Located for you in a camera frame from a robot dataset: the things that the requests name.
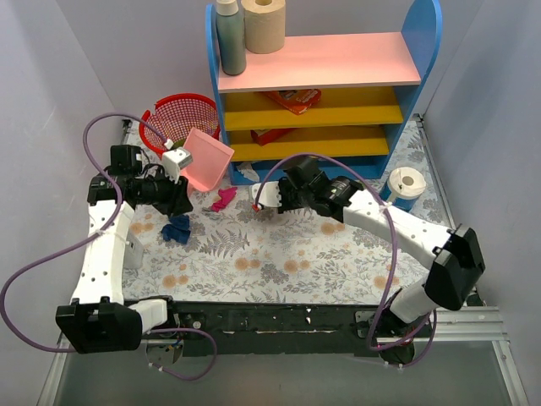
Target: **blue shelf frame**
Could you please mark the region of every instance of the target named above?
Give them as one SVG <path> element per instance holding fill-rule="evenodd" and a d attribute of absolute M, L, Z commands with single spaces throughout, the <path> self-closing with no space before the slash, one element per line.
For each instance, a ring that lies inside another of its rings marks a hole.
<path fill-rule="evenodd" d="M 354 156 L 338 157 L 337 159 L 348 165 L 355 172 L 366 179 L 381 178 L 391 154 L 396 148 L 398 139 L 406 127 L 407 121 L 413 115 L 415 104 L 423 91 L 424 85 L 434 67 L 436 58 L 440 51 L 441 35 L 443 30 L 443 17 L 439 0 L 415 0 L 407 12 L 406 19 L 401 29 L 402 36 L 407 48 L 412 55 L 413 62 L 421 77 L 419 85 L 394 86 L 396 99 L 402 111 L 404 121 L 401 124 L 384 124 L 385 138 L 389 146 L 389 154 L 385 156 Z M 224 121 L 225 95 L 218 92 L 218 75 L 220 73 L 220 53 L 218 38 L 216 34 L 216 10 L 213 4 L 206 7 L 205 12 L 205 39 L 207 56 L 209 59 L 210 81 L 216 100 L 216 110 L 221 127 L 221 139 L 226 145 L 229 144 L 229 136 Z M 252 165 L 260 178 L 278 161 L 262 161 Z M 240 162 L 229 164 L 228 172 L 232 184 L 253 184 L 254 182 L 245 178 L 238 170 Z M 320 167 L 326 172 L 329 178 L 336 176 L 347 176 L 347 173 L 328 162 L 322 162 Z M 284 176 L 282 171 L 273 173 L 270 180 L 277 180 Z"/>

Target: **yellow shelf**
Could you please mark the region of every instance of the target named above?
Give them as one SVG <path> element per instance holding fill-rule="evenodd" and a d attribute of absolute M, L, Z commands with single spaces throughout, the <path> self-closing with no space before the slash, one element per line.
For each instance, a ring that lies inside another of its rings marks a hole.
<path fill-rule="evenodd" d="M 387 155 L 389 146 L 379 126 L 314 127 L 296 129 L 270 144 L 260 146 L 248 130 L 231 131 L 230 146 L 235 150 L 232 161 L 282 159 L 299 152 L 328 156 Z"/>
<path fill-rule="evenodd" d="M 322 89 L 320 102 L 300 116 L 258 92 L 229 93 L 225 111 L 228 131 L 402 123 L 391 87 Z"/>

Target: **white cable tie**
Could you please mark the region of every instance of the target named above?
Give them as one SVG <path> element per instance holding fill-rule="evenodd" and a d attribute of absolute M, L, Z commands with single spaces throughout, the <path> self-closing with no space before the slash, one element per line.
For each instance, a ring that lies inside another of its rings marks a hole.
<path fill-rule="evenodd" d="M 392 206 L 392 203 L 390 201 L 384 201 L 383 204 L 380 205 L 380 214 L 382 214 L 385 210 L 387 210 L 391 206 Z"/>
<path fill-rule="evenodd" d="M 99 235 L 113 234 L 114 236 L 119 237 L 126 245 L 129 245 L 128 239 L 124 238 L 124 236 L 122 236 L 122 234 L 120 234 L 117 231 L 110 231 L 109 228 L 107 230 L 102 230 L 102 229 L 96 230 L 96 234 L 99 234 Z"/>

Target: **pink dustpan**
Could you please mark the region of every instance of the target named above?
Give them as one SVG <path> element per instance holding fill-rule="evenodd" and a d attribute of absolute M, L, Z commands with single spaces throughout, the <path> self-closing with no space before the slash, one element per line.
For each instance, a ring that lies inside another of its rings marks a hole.
<path fill-rule="evenodd" d="M 180 174 L 189 181 L 189 189 L 199 192 L 210 192 L 220 184 L 235 152 L 196 128 L 189 132 L 183 148 L 192 154 L 194 161 Z"/>

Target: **floral tablecloth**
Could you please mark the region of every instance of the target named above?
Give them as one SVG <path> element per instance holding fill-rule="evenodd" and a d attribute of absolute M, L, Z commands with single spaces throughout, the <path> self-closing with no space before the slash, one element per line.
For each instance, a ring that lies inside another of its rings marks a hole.
<path fill-rule="evenodd" d="M 135 129 L 128 143 L 145 147 Z M 156 156 L 149 151 L 151 159 Z M 427 190 L 412 214 L 447 224 L 415 122 L 408 123 L 383 179 L 395 167 L 410 166 L 426 179 Z M 384 180 L 372 185 L 380 189 Z M 224 179 L 222 188 L 230 187 Z M 251 209 L 248 187 L 223 211 L 208 208 L 216 192 L 195 192 L 189 213 L 188 244 L 165 242 L 167 218 L 151 206 L 138 207 L 131 229 L 145 247 L 143 266 L 123 272 L 126 299 L 156 294 L 175 300 L 229 302 L 339 303 L 375 305 L 385 286 L 391 246 L 372 234 L 305 209 L 278 215 Z M 394 289 L 426 274 L 400 253 Z"/>

